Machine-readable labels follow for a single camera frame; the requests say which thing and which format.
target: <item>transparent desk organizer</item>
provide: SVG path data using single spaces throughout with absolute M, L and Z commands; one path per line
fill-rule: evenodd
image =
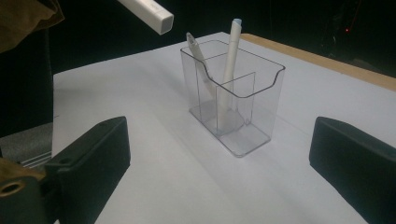
M 236 157 L 271 140 L 285 66 L 239 49 L 233 80 L 223 83 L 228 44 L 199 45 L 202 61 L 181 49 L 190 112 Z

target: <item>white pen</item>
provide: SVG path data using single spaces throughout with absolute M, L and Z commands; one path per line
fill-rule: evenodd
M 225 64 L 223 75 L 223 87 L 228 91 L 233 88 L 233 70 L 235 68 L 236 53 L 238 51 L 239 36 L 242 30 L 242 20 L 234 19 L 231 25 L 230 40 L 228 44 L 227 61 Z M 226 125 L 226 114 L 231 94 L 225 90 L 221 90 L 218 97 L 218 129 L 224 131 Z
M 201 49 L 199 48 L 199 44 L 197 43 L 195 38 L 190 33 L 186 33 L 186 37 L 187 37 L 187 43 L 189 44 L 189 48 L 192 53 L 192 56 L 196 60 L 203 63 L 203 64 L 201 64 L 201 63 L 196 64 L 198 72 L 201 74 L 202 81 L 204 82 L 206 89 L 209 91 L 209 93 L 212 95 L 212 97 L 215 97 L 216 90 L 215 90 L 214 85 L 208 78 L 208 76 L 209 76 L 209 74 L 207 74 L 208 68 L 207 68 L 207 65 L 205 62 L 204 55 L 202 54 Z

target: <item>clear plastic container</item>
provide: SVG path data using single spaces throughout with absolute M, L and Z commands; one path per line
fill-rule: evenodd
M 268 143 L 285 66 L 239 49 L 233 80 L 223 83 L 228 44 L 199 45 L 203 60 L 181 49 L 190 112 L 236 157 Z

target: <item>pen holder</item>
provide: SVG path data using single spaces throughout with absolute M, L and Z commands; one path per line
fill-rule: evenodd
M 223 82 L 228 44 L 199 45 L 203 60 L 181 49 L 190 112 L 236 157 L 271 140 L 285 66 L 239 49 L 233 80 Z

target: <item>white tabletop surface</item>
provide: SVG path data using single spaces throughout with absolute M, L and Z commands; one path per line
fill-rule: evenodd
M 213 39 L 228 35 L 197 38 Z M 309 165 L 315 119 L 348 122 L 396 147 L 396 92 L 241 40 L 286 74 L 273 140 L 237 159 L 188 111 L 186 46 L 54 76 L 54 154 L 98 122 L 128 120 L 131 167 L 96 223 L 365 223 Z

